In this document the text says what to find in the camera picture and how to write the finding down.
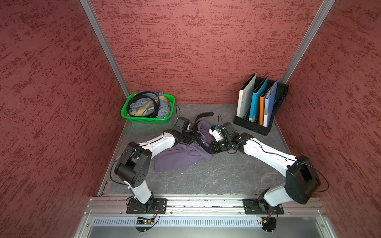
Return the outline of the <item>purple trousers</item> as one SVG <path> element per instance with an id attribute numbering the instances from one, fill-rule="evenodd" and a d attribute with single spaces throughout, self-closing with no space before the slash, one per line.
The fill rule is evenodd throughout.
<path id="1" fill-rule="evenodd" d="M 204 140 L 204 145 L 210 146 L 215 141 L 213 135 L 209 133 L 212 125 L 205 120 L 201 120 L 196 127 Z M 174 147 L 156 155 L 154 157 L 154 167 L 156 172 L 166 172 L 185 168 L 202 160 L 208 161 L 213 157 L 213 154 L 206 152 L 196 141 L 188 145 L 178 143 Z"/>

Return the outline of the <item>green plastic basket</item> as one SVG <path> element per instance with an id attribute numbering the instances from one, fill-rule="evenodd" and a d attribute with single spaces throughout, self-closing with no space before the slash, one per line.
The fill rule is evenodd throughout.
<path id="1" fill-rule="evenodd" d="M 175 110 L 176 99 L 173 95 L 164 94 L 162 91 L 157 92 L 160 95 L 161 105 L 159 108 L 159 113 L 156 118 L 143 118 L 143 117 L 129 117 L 126 113 L 126 107 L 128 100 L 135 96 L 137 93 L 132 94 L 128 97 L 124 106 L 121 110 L 121 116 L 125 119 L 130 120 L 131 122 L 137 123 L 154 123 L 154 124 L 166 124 L 170 121 L 173 112 Z"/>

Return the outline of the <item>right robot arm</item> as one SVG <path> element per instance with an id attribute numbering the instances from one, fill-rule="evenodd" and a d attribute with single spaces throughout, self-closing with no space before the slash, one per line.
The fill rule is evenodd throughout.
<path id="1" fill-rule="evenodd" d="M 208 152 L 238 150 L 261 160 L 283 175 L 283 183 L 266 189 L 258 198 L 259 203 L 265 207 L 276 207 L 290 201 L 306 204 L 321 185 L 317 171 L 306 156 L 296 157 L 283 153 L 247 133 L 233 133 L 232 136 L 223 136 L 216 131 L 210 133 L 214 142 L 207 147 Z"/>

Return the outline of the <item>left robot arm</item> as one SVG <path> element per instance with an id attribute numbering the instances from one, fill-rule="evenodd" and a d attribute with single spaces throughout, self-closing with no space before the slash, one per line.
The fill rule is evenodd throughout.
<path id="1" fill-rule="evenodd" d="M 152 140 L 143 143 L 131 142 L 117 160 L 114 173 L 128 186 L 135 200 L 147 204 L 153 196 L 145 181 L 152 158 L 179 143 L 191 144 L 195 141 L 204 142 L 197 131 L 166 130 Z"/>

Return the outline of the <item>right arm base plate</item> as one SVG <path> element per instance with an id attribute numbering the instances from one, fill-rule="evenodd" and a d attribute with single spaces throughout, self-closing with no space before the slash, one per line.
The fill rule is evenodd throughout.
<path id="1" fill-rule="evenodd" d="M 246 215 L 284 215 L 281 204 L 272 207 L 264 199 L 243 199 L 242 202 Z"/>

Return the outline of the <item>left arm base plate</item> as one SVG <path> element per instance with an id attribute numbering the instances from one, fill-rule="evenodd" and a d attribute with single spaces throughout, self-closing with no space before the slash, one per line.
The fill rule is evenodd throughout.
<path id="1" fill-rule="evenodd" d="M 131 198 L 127 202 L 127 214 L 165 214 L 167 209 L 167 199 L 151 198 L 146 204 L 140 203 L 137 199 Z"/>

